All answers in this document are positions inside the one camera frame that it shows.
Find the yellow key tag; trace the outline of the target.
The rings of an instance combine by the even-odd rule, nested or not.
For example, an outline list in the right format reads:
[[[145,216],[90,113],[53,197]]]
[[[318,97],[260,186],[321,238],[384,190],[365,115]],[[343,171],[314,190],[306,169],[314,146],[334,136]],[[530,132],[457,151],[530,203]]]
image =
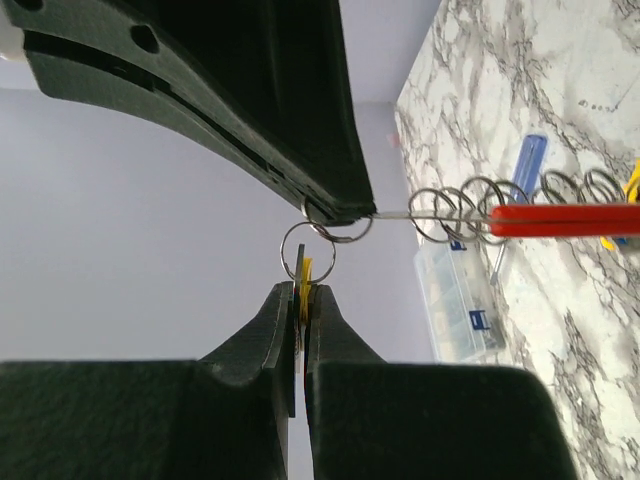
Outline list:
[[[309,297],[312,289],[312,263],[310,257],[304,257],[300,285],[300,322],[307,324],[309,319]]]

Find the silver key with yellow tag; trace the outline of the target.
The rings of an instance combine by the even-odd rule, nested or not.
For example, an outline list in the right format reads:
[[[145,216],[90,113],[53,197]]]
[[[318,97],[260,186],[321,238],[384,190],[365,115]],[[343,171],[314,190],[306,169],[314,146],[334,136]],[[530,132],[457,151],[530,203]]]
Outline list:
[[[299,374],[302,371],[302,360],[304,352],[304,337],[306,324],[300,322],[300,285],[301,285],[301,270],[304,258],[305,245],[300,244],[297,251],[296,269],[294,275],[294,287],[293,287],[293,312],[294,312],[294,331],[295,331],[295,372]]]

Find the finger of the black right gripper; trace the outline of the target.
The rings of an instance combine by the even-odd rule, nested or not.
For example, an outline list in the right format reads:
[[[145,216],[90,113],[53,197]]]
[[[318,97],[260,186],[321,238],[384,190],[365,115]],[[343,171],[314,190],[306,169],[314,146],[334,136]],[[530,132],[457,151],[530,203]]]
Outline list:
[[[376,210],[335,1],[5,1],[47,96],[222,156],[321,224]]]

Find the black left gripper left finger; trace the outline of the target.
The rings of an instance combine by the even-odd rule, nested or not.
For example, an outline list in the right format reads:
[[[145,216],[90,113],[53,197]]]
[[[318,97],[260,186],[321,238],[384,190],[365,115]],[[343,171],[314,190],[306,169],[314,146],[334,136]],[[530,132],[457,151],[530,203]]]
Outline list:
[[[199,360],[9,361],[5,479],[283,479],[292,286]]]

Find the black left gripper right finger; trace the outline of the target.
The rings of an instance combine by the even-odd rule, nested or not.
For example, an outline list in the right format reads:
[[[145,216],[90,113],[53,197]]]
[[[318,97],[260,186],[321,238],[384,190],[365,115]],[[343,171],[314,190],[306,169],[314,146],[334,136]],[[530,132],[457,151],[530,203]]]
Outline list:
[[[318,479],[573,479],[542,382],[514,367],[383,360],[313,289],[305,402]]]

